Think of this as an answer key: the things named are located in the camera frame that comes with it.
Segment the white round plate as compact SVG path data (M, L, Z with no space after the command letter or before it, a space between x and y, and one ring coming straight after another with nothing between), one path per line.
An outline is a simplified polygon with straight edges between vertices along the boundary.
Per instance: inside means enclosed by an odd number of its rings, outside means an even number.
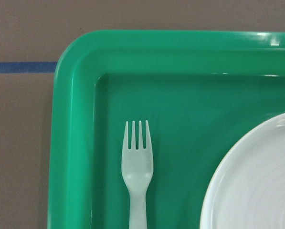
M215 170L202 229L285 229L285 113L245 134Z

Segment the green plastic tray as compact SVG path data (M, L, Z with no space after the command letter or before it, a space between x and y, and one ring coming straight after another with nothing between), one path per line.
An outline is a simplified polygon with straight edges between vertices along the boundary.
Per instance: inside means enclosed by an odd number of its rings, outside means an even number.
M126 229L126 122L148 122L150 229L197 229L210 179L248 131L285 113L285 33L94 31L54 74L49 229Z

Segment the pale translucent plastic fork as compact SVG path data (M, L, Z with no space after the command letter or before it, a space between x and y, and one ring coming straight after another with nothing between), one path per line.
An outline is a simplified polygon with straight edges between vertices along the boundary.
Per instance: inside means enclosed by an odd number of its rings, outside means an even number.
M122 145L121 173L129 193L129 228L146 229L146 193L154 171L148 121L145 121L145 146L143 145L141 121L138 122L138 138L136 138L135 121L132 122L131 134L131 141L129 141L129 123L126 122Z

